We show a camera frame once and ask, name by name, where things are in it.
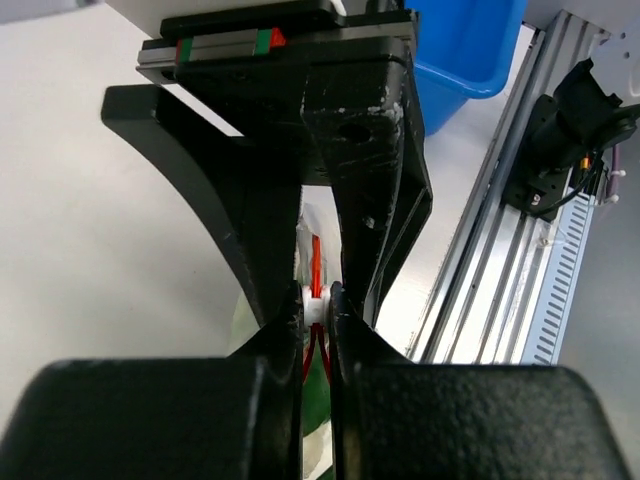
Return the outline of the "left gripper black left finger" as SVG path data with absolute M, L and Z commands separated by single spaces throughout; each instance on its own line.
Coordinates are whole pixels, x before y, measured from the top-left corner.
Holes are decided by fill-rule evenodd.
M 297 479 L 302 295 L 220 357 L 73 359 L 27 385 L 1 441 L 5 479 Z

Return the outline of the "clear zip bag orange zipper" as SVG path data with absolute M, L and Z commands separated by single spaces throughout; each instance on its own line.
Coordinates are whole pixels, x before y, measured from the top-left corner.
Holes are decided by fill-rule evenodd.
M 317 204 L 303 202 L 296 227 L 294 278 L 302 287 L 304 309 L 301 455 L 304 479 L 333 477 L 326 323 L 330 284 L 340 277 L 340 246 L 336 216 Z

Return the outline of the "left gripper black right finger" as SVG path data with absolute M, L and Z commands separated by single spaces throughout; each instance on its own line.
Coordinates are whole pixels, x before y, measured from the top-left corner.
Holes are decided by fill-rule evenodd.
M 409 361 L 330 290 L 338 479 L 627 479 L 588 383 L 564 367 Z

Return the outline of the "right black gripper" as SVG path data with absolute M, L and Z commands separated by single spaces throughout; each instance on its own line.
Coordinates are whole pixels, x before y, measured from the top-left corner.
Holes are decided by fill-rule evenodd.
M 412 72 L 418 14 L 400 3 L 253 2 L 161 13 L 153 26 L 138 56 L 150 83 L 107 88 L 104 125 L 191 207 L 261 325 L 293 280 L 301 200 L 295 174 L 265 149 L 318 150 L 342 284 L 375 325 L 432 209 Z

